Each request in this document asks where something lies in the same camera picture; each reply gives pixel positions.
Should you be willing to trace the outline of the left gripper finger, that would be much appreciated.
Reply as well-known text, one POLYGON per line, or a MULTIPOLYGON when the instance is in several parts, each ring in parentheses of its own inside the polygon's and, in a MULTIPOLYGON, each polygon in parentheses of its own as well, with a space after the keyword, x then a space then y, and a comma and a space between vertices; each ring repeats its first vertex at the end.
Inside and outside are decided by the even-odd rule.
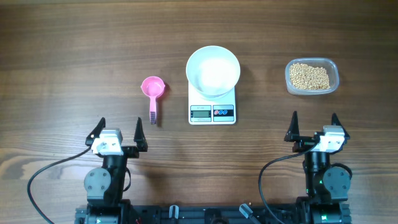
POLYGON ((144 135, 142 120, 140 117, 137 118, 136 130, 134 133, 134 142, 136 143, 137 150, 140 152, 147 152, 148 144, 144 135))
POLYGON ((85 140, 85 145, 86 146, 92 146, 94 143, 94 140, 96 138, 99 138, 100 133, 102 130, 106 127, 106 119, 102 117, 96 127, 87 135, 86 140, 85 140))

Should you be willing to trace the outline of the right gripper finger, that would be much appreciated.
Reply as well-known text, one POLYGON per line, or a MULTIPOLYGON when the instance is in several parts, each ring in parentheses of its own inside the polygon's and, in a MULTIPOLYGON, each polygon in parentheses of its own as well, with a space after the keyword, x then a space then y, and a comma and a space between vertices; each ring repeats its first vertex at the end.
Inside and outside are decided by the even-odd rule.
POLYGON ((350 135, 348 134, 348 132, 345 130, 345 128, 343 127, 343 125, 341 124, 341 122, 338 119, 338 116, 336 113, 333 113, 331 116, 331 124, 335 125, 335 126, 340 126, 344 132, 344 137, 345 139, 350 139, 350 135))
POLYGON ((286 132, 284 137, 285 142, 298 142, 300 141, 300 131, 299 131, 299 122, 297 112, 294 111, 292 114, 292 119, 290 122, 290 126, 286 132))

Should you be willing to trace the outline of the pink plastic measuring scoop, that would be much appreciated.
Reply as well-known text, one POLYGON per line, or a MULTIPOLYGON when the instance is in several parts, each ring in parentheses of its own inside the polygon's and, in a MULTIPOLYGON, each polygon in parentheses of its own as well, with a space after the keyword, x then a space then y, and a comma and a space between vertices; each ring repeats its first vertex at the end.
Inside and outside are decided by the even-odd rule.
POLYGON ((158 97, 162 96, 165 90, 164 81, 157 77, 147 77, 141 85, 142 92, 150 99, 149 103, 149 118, 151 124, 157 122, 157 102, 158 97))

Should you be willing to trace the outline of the pile of yellow soybeans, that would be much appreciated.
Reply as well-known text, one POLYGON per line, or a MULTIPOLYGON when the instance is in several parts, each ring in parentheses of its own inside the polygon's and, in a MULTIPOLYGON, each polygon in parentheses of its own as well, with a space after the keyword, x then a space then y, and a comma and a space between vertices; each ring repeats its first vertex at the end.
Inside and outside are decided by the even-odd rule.
POLYGON ((323 67, 312 67, 304 63, 294 63, 289 68, 290 81, 300 90, 326 90, 330 79, 323 67))

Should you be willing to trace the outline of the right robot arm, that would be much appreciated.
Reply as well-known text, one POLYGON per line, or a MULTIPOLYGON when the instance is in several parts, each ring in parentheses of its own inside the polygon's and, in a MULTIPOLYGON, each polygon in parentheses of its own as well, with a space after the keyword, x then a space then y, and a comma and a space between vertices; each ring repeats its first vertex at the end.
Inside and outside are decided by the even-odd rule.
POLYGON ((330 162, 330 156, 343 150, 350 135, 334 113, 331 124, 312 137, 299 131, 297 112, 293 112, 284 141, 293 142, 293 152, 304 155, 302 163, 306 181, 306 197, 296 199, 297 222, 310 224, 347 224, 352 222, 348 190, 352 170, 341 163, 330 162))

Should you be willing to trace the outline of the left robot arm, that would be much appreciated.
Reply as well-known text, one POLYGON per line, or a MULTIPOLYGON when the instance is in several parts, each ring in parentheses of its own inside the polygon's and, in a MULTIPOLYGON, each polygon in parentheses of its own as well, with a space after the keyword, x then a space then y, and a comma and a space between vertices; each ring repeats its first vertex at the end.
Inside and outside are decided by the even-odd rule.
POLYGON ((76 224, 128 224, 141 223, 140 215, 133 209, 123 193, 129 189, 125 177, 131 175, 127 168, 128 159, 139 158, 140 152, 148 150, 142 120, 137 119, 133 141, 134 146, 123 146, 119 128, 107 128, 101 118, 97 126, 86 137, 85 144, 93 154, 102 158, 100 168, 89 171, 84 179, 87 192, 86 208, 76 210, 76 224))

